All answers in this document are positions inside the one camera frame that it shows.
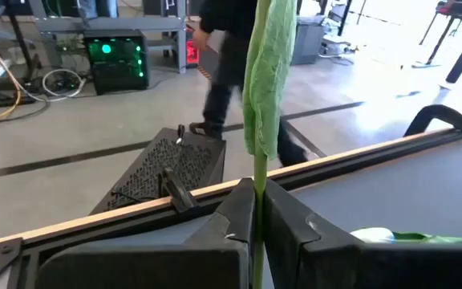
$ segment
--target wooden strip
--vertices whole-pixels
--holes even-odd
[[[338,160],[340,158],[343,158],[343,157],[350,157],[350,156],[354,156],[354,155],[357,155],[357,154],[360,154],[360,153],[365,153],[365,152],[368,152],[368,151],[371,151],[371,150],[381,149],[382,147],[389,146],[389,145],[399,145],[399,144],[402,144],[402,143],[417,140],[420,137],[430,136],[430,135],[437,134],[437,133],[442,133],[442,132],[445,132],[447,130],[449,130],[449,129],[444,129],[444,130],[440,130],[440,131],[436,131],[436,132],[424,132],[424,133],[420,133],[420,134],[417,134],[417,135],[414,135],[414,136],[407,136],[407,137],[400,138],[400,139],[397,139],[397,140],[390,140],[390,141],[387,141],[387,142],[383,142],[381,144],[377,144],[377,145],[374,144],[374,145],[371,145],[371,146],[368,146],[368,147],[365,147],[365,148],[354,149],[354,150],[344,152],[344,153],[339,153],[339,154],[336,154],[336,155],[333,155],[333,156],[324,157],[324,158],[316,159],[316,160],[313,160],[313,161],[308,161],[308,162],[305,162],[305,163],[302,163],[302,164],[299,164],[299,165],[293,165],[293,166],[286,167],[286,168],[275,169],[273,171],[268,172],[268,177],[275,177],[275,176],[280,175],[280,174],[293,172],[294,170],[304,169],[304,168],[307,168],[307,167],[312,166],[312,165],[325,164],[325,163],[328,163],[328,162],[331,162],[331,161],[336,161],[336,160]],[[218,185],[212,185],[212,186],[201,188],[201,189],[195,189],[195,190],[192,191],[192,195],[195,198],[199,198],[199,197],[203,197],[203,196],[206,197],[206,196],[208,196],[208,195],[210,195],[212,193],[217,193],[219,191],[222,191],[223,189],[232,188],[235,185],[237,185],[239,181],[240,180],[227,181],[225,183],[221,183],[221,184],[218,184]],[[126,214],[136,213],[136,212],[139,212],[139,211],[141,213],[148,212],[148,211],[151,211],[151,210],[155,210],[155,209],[163,208],[163,207],[166,207],[166,206],[170,206],[170,199],[171,199],[170,197],[163,197],[161,199],[157,199],[157,200],[153,200],[153,201],[147,201],[145,203],[141,203],[141,204],[137,204],[137,205],[133,205],[133,206],[127,206],[127,207],[124,207],[124,208],[121,208],[121,209],[112,210],[112,211],[101,213],[101,214],[95,214],[95,215],[91,215],[91,216],[88,216],[88,217],[77,218],[75,220],[59,223],[59,224],[52,225],[52,226],[45,226],[43,228],[39,228],[39,229],[36,229],[36,230],[29,230],[27,232],[14,234],[14,235],[11,235],[11,236],[0,238],[0,242],[10,240],[10,239],[13,239],[13,238],[23,238],[24,240],[29,240],[29,239],[32,239],[32,238],[37,238],[37,237],[40,237],[40,236],[45,236],[45,235],[48,235],[48,234],[57,233],[57,232],[63,231],[63,230],[71,230],[73,228],[76,228],[76,227],[79,227],[79,226],[85,226],[85,225],[88,225],[88,224],[91,224],[91,223],[101,222],[106,218],[123,217]]]

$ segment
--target concrete floor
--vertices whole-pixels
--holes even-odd
[[[292,67],[282,110],[326,155],[394,140],[425,105],[444,103],[462,112],[462,84],[451,92],[437,85],[444,69],[399,71],[361,55],[351,66],[321,60]],[[178,75],[154,67],[152,82],[159,80],[163,82],[144,92],[65,100],[39,116],[0,124],[0,237],[88,215],[140,149],[22,173],[5,175],[10,170],[4,168],[139,143],[151,140],[161,128],[202,120],[209,82],[199,71]],[[421,93],[401,97],[408,91]],[[87,88],[84,95],[91,93]],[[13,116],[40,106],[19,107]],[[226,125],[242,121],[235,97]],[[430,129],[445,127],[436,121]],[[243,131],[224,137],[224,180],[252,175],[253,159],[245,152]],[[270,169],[278,167],[278,161],[269,163]]]

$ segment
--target green stick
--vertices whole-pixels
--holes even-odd
[[[257,230],[254,242],[253,289],[263,285],[263,194],[266,187],[267,157],[256,145],[254,155],[254,191],[256,192]]]

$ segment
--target white cable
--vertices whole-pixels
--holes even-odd
[[[49,76],[51,76],[53,73],[56,73],[56,72],[68,72],[68,73],[71,73],[72,75],[76,76],[76,78],[79,80],[79,86],[78,86],[78,89],[76,89],[76,91],[72,92],[71,94],[69,95],[64,95],[64,94],[59,94],[59,93],[56,93],[56,92],[53,92],[51,91],[49,88],[47,88],[47,84],[46,84],[46,80]],[[72,71],[72,70],[69,70],[69,69],[55,69],[53,71],[49,71],[47,72],[47,74],[44,75],[44,77],[42,78],[42,86],[44,88],[44,90],[51,94],[52,96],[57,96],[57,97],[60,97],[58,99],[54,99],[54,100],[49,100],[49,101],[60,101],[60,100],[65,100],[66,98],[70,98],[70,97],[75,97],[77,96],[81,90],[83,89],[83,86],[85,85],[85,82],[87,82],[85,79],[82,79],[81,76],[79,76],[79,74],[77,74],[76,72]]]

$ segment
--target black frame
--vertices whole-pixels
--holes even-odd
[[[270,179],[278,183],[283,189],[297,189],[460,139],[462,139],[462,130],[449,129],[417,136],[413,140],[385,144],[376,149],[299,169],[296,167],[275,174]],[[118,238],[158,230],[211,214],[235,187],[235,185],[221,185],[220,188],[215,188],[213,191],[195,196],[199,206],[181,214],[177,213],[171,204],[163,204],[24,239],[22,240],[21,256],[12,266],[7,288],[32,287],[39,266],[53,254],[68,247],[105,238]]]

